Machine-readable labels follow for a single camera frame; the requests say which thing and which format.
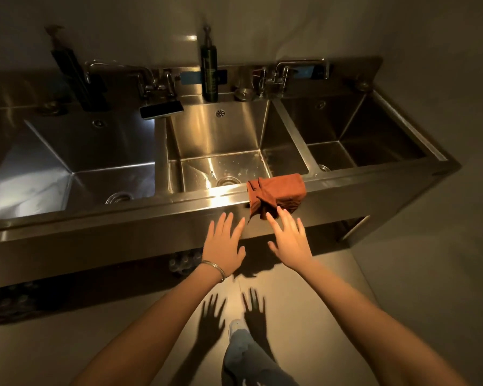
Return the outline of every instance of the wall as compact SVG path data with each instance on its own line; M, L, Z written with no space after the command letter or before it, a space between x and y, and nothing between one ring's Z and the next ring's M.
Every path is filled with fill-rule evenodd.
M353 248L382 307L483 384L483 0L408 0L378 84L463 165Z
M43 26L80 61L198 64L205 20L219 62L376 55L389 0L0 0L0 70L51 68Z

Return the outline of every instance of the folded towel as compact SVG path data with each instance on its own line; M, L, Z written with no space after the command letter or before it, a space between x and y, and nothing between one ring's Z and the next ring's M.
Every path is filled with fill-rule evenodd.
M298 173L247 182L250 199L250 217L259 213L261 219L266 220L268 211L277 217L277 206L293 213L306 196L306 186Z

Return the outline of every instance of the shoe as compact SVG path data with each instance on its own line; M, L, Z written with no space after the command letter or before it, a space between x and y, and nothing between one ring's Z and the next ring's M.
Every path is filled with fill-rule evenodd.
M232 320L229 324L229 341L231 341L231 336L235 331L239 331L240 329L245 329L249 332L249 328L247 324L245 324L245 320L238 318L237 320Z

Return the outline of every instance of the silver bangle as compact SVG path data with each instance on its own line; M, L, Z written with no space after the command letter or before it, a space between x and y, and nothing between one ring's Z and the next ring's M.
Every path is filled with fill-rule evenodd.
M222 280L220 281L220 283L222 283L225 280L225 272L222 268L220 268L220 266L218 264L215 264L215 263L213 263L211 261L207 261L207 260L202 260L200 262L200 264L202 264L202 263L207 264L208 266L215 267L222 274Z

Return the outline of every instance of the green bottle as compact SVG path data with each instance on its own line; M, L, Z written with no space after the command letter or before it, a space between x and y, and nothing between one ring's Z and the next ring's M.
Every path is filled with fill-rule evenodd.
M206 40L204 41L204 45L200 46L202 96L206 101L216 103L218 101L216 46L213 46L211 41L210 26L205 25L204 31L206 32Z

